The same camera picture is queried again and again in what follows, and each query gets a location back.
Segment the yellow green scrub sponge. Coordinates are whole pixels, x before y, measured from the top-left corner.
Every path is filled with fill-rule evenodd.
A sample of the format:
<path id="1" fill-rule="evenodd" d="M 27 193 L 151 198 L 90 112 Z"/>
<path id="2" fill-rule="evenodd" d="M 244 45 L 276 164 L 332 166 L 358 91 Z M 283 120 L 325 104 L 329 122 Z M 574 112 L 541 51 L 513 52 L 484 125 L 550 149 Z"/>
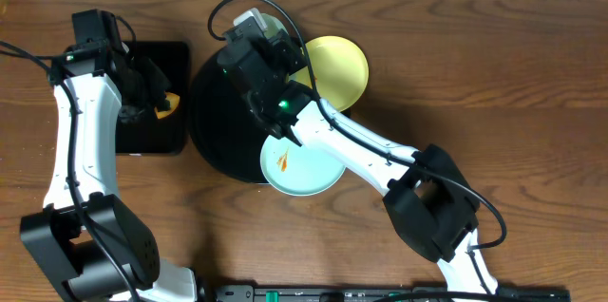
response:
<path id="1" fill-rule="evenodd" d="M 154 107 L 158 120 L 171 116 L 179 107 L 181 97 L 172 92 L 166 92 L 164 99 Z"/>

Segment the mint green plate with stain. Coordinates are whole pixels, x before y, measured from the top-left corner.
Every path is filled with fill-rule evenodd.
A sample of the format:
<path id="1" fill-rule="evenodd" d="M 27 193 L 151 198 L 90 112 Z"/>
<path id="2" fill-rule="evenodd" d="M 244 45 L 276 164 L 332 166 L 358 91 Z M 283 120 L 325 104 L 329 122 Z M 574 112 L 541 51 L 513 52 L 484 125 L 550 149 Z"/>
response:
<path id="1" fill-rule="evenodd" d="M 270 15 L 267 13 L 262 13 L 261 17 L 267 27 L 264 30 L 264 35 L 266 38 L 270 39 L 270 38 L 276 36 L 281 31 L 285 31 L 286 33 L 288 33 L 288 30 L 285 28 L 283 23 L 279 19 L 274 17 L 273 15 Z"/>

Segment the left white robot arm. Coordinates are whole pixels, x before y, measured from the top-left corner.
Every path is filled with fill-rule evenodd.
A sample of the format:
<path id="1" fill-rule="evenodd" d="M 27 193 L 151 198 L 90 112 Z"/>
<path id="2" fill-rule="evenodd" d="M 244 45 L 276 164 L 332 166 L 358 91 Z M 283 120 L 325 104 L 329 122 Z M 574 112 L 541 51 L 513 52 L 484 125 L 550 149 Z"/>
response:
<path id="1" fill-rule="evenodd" d="M 58 110 L 53 177 L 21 240 L 65 301 L 194 301 L 194 272 L 161 259 L 151 230 L 122 202 L 119 123 L 166 120 L 180 104 L 169 79 L 120 36 L 124 20 L 90 9 L 72 17 L 76 42 L 45 72 Z"/>

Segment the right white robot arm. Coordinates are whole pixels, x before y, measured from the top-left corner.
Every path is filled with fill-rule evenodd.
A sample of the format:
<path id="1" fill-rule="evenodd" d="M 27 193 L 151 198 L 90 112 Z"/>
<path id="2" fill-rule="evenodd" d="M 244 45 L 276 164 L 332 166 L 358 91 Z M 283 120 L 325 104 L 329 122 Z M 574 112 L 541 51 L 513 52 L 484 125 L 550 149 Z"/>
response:
<path id="1" fill-rule="evenodd" d="M 257 9 L 220 35 L 218 64 L 237 87 L 255 123 L 268 135 L 329 156 L 382 197 L 395 233 L 437 264 L 452 292 L 495 294 L 478 241 L 474 192 L 450 155 L 431 144 L 420 151 L 385 139 L 344 116 L 304 84 L 291 80 L 310 66 L 309 53 Z"/>

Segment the black rectangular tray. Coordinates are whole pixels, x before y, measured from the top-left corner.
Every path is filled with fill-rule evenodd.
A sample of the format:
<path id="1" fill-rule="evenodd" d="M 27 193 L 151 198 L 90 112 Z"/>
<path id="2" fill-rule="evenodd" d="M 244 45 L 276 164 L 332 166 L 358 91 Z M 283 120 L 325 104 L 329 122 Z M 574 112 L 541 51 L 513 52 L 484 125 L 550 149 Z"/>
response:
<path id="1" fill-rule="evenodd" d="M 147 112 L 139 123 L 118 122 L 116 153 L 176 155 L 185 145 L 186 97 L 190 77 L 190 49 L 180 41 L 138 41 L 137 55 L 147 56 L 170 81 L 169 93 L 180 97 L 170 115 L 158 119 L 154 111 Z"/>

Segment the black round tray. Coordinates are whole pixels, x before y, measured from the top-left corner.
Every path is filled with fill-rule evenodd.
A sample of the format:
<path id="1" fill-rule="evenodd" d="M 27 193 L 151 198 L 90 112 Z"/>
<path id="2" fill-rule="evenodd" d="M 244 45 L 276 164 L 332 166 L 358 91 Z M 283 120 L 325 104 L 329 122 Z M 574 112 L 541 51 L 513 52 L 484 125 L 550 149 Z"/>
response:
<path id="1" fill-rule="evenodd" d="M 202 157 L 220 173 L 264 183 L 259 156 L 267 134 L 253 121 L 217 57 L 213 54 L 202 65 L 189 88 L 189 134 Z"/>

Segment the yellow plate with stain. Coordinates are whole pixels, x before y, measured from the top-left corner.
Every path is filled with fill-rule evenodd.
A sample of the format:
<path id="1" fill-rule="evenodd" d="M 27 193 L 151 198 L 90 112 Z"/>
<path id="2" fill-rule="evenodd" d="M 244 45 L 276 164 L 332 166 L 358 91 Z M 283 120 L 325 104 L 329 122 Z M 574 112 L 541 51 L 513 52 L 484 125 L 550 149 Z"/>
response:
<path id="1" fill-rule="evenodd" d="M 361 48 L 339 36 L 321 36 L 306 43 L 319 95 L 337 110 L 352 107 L 363 95 L 369 65 Z"/>

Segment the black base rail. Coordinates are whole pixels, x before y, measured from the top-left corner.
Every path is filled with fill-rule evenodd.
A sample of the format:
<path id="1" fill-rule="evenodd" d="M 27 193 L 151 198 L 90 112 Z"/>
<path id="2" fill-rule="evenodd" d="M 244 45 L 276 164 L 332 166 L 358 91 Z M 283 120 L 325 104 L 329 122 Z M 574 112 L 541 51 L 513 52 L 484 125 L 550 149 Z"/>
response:
<path id="1" fill-rule="evenodd" d="M 483 301 L 571 302 L 569 291 L 499 287 L 495 297 Z M 217 302 L 374 302 L 374 301 L 480 301 L 480 298 L 456 298 L 445 287 L 413 289 L 367 288 L 285 288 L 226 285 L 216 288 Z"/>

